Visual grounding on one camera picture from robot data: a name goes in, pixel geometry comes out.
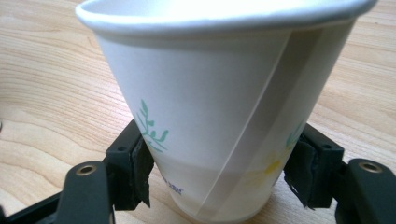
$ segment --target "table surface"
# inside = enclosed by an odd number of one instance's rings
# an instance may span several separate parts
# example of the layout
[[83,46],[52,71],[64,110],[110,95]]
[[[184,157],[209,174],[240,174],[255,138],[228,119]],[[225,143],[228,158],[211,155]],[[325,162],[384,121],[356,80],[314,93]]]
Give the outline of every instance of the table surface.
[[[59,192],[66,172],[100,161],[133,118],[78,1],[2,0],[0,6],[0,204],[11,215]],[[359,18],[309,123],[346,149],[396,172],[396,2]],[[117,223],[194,223],[155,167],[151,208]],[[279,178],[247,223],[335,223],[334,207],[303,209]]]

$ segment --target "wooden table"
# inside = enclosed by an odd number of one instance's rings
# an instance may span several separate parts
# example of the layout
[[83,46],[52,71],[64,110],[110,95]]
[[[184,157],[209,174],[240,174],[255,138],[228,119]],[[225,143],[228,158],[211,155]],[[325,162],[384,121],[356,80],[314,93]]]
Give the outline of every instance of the wooden table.
[[[0,2],[0,204],[11,215],[60,191],[66,172],[98,160],[133,118],[78,1]],[[310,124],[346,148],[396,172],[396,2],[359,19]],[[151,208],[118,212],[117,223],[193,223],[157,168]],[[335,223],[334,206],[303,209],[283,178],[247,223]]]

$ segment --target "white paper cup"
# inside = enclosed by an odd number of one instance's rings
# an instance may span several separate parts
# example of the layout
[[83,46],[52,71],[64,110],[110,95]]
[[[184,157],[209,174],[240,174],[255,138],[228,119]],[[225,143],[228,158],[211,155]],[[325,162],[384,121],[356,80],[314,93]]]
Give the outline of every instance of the white paper cup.
[[264,206],[354,20],[375,1],[89,1],[173,199],[204,222]]

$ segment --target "cup rim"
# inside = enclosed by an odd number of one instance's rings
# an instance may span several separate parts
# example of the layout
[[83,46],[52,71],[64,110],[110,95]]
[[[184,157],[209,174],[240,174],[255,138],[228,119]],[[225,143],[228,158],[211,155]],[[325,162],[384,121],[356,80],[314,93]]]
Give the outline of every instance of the cup rim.
[[218,15],[211,18],[172,16],[125,16],[95,13],[90,8],[108,0],[88,0],[77,5],[78,19],[96,33],[132,36],[209,35],[227,32],[304,29],[356,20],[376,0],[310,0],[314,5],[251,14]]

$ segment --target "yellow stain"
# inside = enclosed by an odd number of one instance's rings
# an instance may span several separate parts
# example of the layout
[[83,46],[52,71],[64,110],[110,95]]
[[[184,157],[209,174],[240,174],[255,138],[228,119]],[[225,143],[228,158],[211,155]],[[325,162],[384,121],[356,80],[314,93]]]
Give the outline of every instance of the yellow stain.
[[271,165],[269,165],[267,167],[267,169],[265,169],[265,174],[269,175],[271,174],[273,171],[275,171],[280,165],[280,161],[274,161]]

